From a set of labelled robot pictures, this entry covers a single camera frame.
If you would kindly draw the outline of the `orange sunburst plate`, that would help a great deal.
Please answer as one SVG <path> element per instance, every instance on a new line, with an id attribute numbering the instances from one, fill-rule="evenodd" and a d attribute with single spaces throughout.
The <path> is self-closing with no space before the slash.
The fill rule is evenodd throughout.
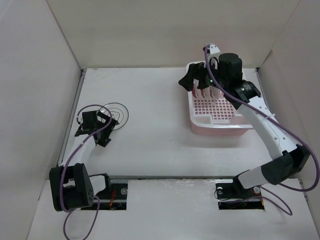
<path id="1" fill-rule="evenodd" d="M 201 99 L 202 95 L 201 95 L 201 90 L 198 89 L 199 86 L 199 81 L 194 79 L 193 80 L 193 90 L 192 90 L 192 95 L 195 99 Z"/>

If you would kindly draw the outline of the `green red rimmed plate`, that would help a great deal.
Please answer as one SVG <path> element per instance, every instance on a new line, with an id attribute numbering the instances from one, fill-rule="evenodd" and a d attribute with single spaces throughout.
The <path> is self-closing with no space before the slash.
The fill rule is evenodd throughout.
<path id="1" fill-rule="evenodd" d="M 205 89 L 202 89 L 201 90 L 201 95 L 204 99 L 209 99 L 211 96 L 210 96 L 210 89 L 207 87 Z"/>

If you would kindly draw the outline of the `flower emblem plate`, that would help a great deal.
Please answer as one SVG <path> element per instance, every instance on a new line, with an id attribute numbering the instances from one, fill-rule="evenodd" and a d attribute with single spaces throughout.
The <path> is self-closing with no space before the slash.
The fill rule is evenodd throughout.
<path id="1" fill-rule="evenodd" d="M 100 112 L 107 116 L 112 116 L 114 120 L 118 122 L 113 128 L 114 131 L 120 130 L 125 126 L 129 120 L 128 108 L 119 102 L 110 102 L 99 109 Z"/>

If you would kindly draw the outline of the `partly hidden orange plate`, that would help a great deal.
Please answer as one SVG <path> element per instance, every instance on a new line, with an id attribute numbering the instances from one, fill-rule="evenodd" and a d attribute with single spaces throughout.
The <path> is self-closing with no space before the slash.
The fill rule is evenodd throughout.
<path id="1" fill-rule="evenodd" d="M 210 96 L 213 98 L 213 99 L 220 99 L 221 98 L 221 91 L 216 88 L 216 87 L 213 87 L 213 86 L 210 86 L 209 87 L 209 91 L 210 91 Z"/>

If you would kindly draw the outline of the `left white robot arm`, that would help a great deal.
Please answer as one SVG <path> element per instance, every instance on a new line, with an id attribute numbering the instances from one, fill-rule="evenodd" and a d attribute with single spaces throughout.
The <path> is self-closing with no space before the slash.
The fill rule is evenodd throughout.
<path id="1" fill-rule="evenodd" d="M 95 196 L 111 195 L 112 184 L 107 173 L 89 175 L 86 162 L 97 147 L 106 147 L 110 134 L 119 122 L 109 109 L 85 111 L 74 135 L 71 153 L 49 171 L 53 207 L 57 212 L 71 212 L 91 207 Z"/>

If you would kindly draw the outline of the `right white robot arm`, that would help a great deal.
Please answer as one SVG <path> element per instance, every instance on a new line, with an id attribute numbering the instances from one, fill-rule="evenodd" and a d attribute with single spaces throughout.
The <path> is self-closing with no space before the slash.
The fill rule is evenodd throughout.
<path id="1" fill-rule="evenodd" d="M 281 185 L 299 173 L 311 156 L 310 148 L 294 133 L 282 127 L 265 104 L 261 92 L 243 77 L 242 60 L 235 53 L 212 56 L 206 62 L 190 63 L 179 85 L 191 92 L 197 88 L 216 88 L 242 114 L 266 146 L 271 160 L 234 176 L 230 188 L 243 197 L 257 186 Z"/>

